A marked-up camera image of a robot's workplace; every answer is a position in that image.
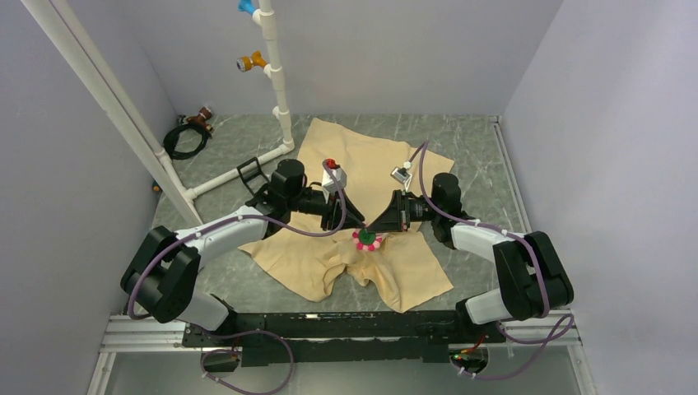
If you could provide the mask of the pink flower smiley brooch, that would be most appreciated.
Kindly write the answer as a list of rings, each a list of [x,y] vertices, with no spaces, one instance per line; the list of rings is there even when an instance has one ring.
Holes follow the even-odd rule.
[[[352,233],[352,240],[359,251],[374,252],[384,241],[384,235],[370,232],[366,229],[356,230]]]

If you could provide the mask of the cream yellow t-shirt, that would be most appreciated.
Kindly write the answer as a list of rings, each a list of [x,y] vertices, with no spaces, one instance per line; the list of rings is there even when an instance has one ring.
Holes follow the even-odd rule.
[[[337,123],[315,118],[309,125],[297,159],[312,181],[322,163],[335,160],[347,173],[349,200],[374,221],[399,187],[390,175],[410,160],[414,148],[406,142],[367,137]],[[361,286],[373,283],[384,304],[399,313],[452,290],[453,285],[417,225],[383,238],[376,250],[356,247],[354,228],[313,238],[283,229],[242,246],[271,277],[307,300],[319,302],[332,294],[336,279],[346,273]]]

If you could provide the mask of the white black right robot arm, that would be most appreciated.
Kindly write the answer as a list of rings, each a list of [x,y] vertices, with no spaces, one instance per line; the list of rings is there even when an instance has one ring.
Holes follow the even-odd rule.
[[[370,223],[371,233],[397,233],[414,222],[429,222],[444,246],[473,253],[494,264],[498,286],[456,305],[454,332],[465,342],[500,320],[542,318],[574,299],[574,288],[550,237],[541,231],[510,233],[478,223],[463,210],[458,179],[439,173],[431,193],[417,196],[396,190],[388,207]]]

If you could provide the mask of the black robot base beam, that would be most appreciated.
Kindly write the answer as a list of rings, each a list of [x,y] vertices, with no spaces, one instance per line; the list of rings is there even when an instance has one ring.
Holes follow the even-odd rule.
[[[420,360],[445,363],[460,348],[501,344],[494,323],[475,325],[457,310],[379,312],[239,313],[235,324],[213,335],[193,325],[186,348],[231,348],[244,367],[294,360],[351,362]]]

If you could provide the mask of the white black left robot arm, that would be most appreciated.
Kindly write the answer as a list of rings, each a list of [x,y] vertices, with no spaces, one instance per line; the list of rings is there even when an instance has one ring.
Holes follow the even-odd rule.
[[[193,228],[150,230],[120,281],[131,319],[179,320],[203,328],[215,345],[230,343],[236,312],[224,300],[195,289],[210,261],[281,229],[311,238],[360,228],[365,218],[348,199],[346,175],[332,160],[322,163],[324,184],[308,184],[304,165],[282,160],[264,185],[233,213]]]

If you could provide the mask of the orange hook on pipe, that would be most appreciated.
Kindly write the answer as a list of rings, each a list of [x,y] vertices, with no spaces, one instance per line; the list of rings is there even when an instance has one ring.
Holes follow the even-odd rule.
[[[241,72],[249,72],[255,67],[264,69],[268,62],[263,58],[260,51],[255,51],[249,56],[243,56],[236,60],[236,66]]]

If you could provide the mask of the blue hook on pipe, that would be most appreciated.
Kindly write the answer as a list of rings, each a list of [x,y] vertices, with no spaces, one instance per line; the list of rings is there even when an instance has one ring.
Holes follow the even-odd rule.
[[[238,1],[238,10],[240,12],[245,12],[245,13],[253,16],[254,13],[258,10],[258,8],[254,5],[252,0],[239,0]]]

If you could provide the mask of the aluminium rail frame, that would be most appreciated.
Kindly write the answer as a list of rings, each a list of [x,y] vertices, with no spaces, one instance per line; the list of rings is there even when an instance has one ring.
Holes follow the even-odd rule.
[[[546,318],[503,323],[502,328],[505,335],[511,337],[501,344],[506,348],[510,358],[514,356],[516,346],[538,346],[542,339],[550,337],[548,346],[567,347],[580,392],[582,394],[598,392],[584,354],[579,331],[569,310],[555,310]],[[111,368],[118,353],[171,351],[204,353],[217,348],[216,345],[186,346],[184,337],[188,334],[188,324],[179,321],[160,324],[153,318],[136,321],[124,315],[110,317],[87,392],[89,394],[106,392]]]

